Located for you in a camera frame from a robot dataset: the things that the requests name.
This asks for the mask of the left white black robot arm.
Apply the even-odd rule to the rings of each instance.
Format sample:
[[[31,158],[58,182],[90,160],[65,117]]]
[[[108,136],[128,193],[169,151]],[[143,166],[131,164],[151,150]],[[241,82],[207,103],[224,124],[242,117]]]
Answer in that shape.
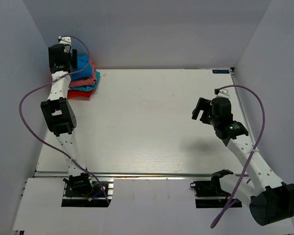
[[[68,40],[62,40],[48,48],[49,68],[52,76],[51,91],[46,101],[41,102],[48,129],[59,141],[67,157],[69,179],[67,184],[82,195],[93,192],[94,183],[84,169],[75,140],[76,117],[68,102],[70,72],[77,67],[77,50]]]

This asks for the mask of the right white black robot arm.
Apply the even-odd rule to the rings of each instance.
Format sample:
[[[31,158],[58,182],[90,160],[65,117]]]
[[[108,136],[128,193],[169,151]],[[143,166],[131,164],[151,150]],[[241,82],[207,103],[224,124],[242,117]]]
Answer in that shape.
[[[212,125],[216,136],[236,156],[252,184],[239,183],[228,169],[212,175],[210,186],[197,189],[198,196],[210,192],[230,193],[246,205],[254,220],[261,226],[294,216],[294,184],[286,184],[253,149],[252,139],[244,125],[233,119],[231,102],[217,96],[212,100],[199,98],[192,119]]]

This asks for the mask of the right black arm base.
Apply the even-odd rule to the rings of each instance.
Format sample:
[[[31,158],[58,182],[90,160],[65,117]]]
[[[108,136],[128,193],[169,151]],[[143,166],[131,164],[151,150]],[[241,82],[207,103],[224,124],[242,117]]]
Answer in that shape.
[[[211,181],[200,180],[190,183],[190,188],[195,191],[195,197],[200,199],[229,199],[230,193],[225,191],[217,191]]]

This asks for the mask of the blue t shirt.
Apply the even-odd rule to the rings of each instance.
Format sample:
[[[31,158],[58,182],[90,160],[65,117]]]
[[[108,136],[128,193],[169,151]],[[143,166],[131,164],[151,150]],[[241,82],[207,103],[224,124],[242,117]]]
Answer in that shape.
[[[80,55],[77,57],[77,68],[73,69],[73,71],[79,71],[87,66],[83,71],[71,75],[71,81],[89,78],[92,76],[92,64],[89,62],[88,55]]]

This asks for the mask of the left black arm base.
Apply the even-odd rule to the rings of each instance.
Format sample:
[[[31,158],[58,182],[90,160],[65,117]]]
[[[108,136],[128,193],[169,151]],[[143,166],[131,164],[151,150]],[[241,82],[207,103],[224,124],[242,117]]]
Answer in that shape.
[[[95,196],[97,193],[101,192],[101,187],[98,184],[97,181],[92,181],[93,186],[90,187],[89,189],[77,189],[73,188],[70,183],[65,184],[65,189],[63,196],[65,198],[69,199],[77,199],[77,198],[82,198],[82,199],[88,199],[93,196]],[[113,193],[113,182],[108,182],[108,181],[101,181],[102,187],[105,189],[105,193],[108,197],[112,196]],[[99,195],[97,195],[98,198],[105,198],[103,192],[101,192]]]

